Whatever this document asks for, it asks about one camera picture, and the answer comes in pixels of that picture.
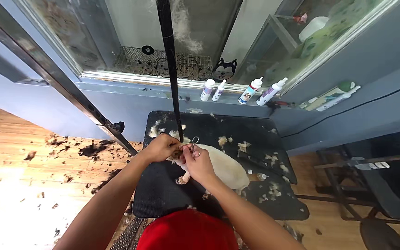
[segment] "black table mat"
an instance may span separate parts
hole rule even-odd
[[[158,129],[165,128],[165,133],[171,130],[176,131],[177,124],[172,112],[153,111],[147,117],[146,134],[144,136],[144,147],[152,140],[148,136],[150,129],[156,121],[161,121]],[[245,170],[251,169],[253,173],[264,173],[269,177],[264,181],[252,181],[244,189],[246,199],[263,210],[276,220],[305,220],[309,216],[308,208],[305,204],[297,200],[287,183],[281,176],[273,173],[269,169],[257,166],[246,160],[237,158],[237,143],[247,141],[251,146],[247,148],[247,153],[259,159],[264,159],[265,154],[273,155],[277,152],[279,163],[289,169],[286,177],[291,183],[297,183],[297,178],[289,162],[288,155],[283,149],[281,138],[273,132],[275,124],[267,118],[253,118],[240,116],[220,116],[207,114],[181,113],[182,124],[186,125],[184,136],[192,139],[198,136],[199,144],[211,145],[222,150],[218,144],[221,136],[232,137],[232,143],[223,146],[225,153],[236,159]],[[190,179],[185,185],[177,185],[175,180],[182,176],[184,171],[177,165],[169,161],[153,163],[143,172],[137,185],[133,213],[140,218],[156,218],[184,209],[189,205],[197,207],[201,212],[215,217],[223,217],[223,211],[213,197],[203,200],[202,195],[205,189],[195,180]],[[281,196],[275,197],[275,201],[270,199],[259,203],[259,199],[265,194],[268,198],[269,187],[275,183],[279,186]]]

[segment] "wooden floor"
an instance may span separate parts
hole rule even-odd
[[[51,249],[67,225],[92,197],[91,190],[108,177],[108,172],[124,167],[129,154],[111,145],[91,161],[78,155],[92,139],[69,137],[61,145],[48,145],[52,133],[0,110],[0,249]],[[133,143],[136,149],[141,143]],[[30,152],[36,151],[29,161]],[[314,153],[291,157],[298,185],[295,193],[317,195]],[[335,203],[302,200],[310,210],[305,221],[288,222],[304,234],[308,250],[363,250],[359,223],[340,218]],[[363,214],[366,207],[356,207]],[[400,234],[400,225],[391,225]]]

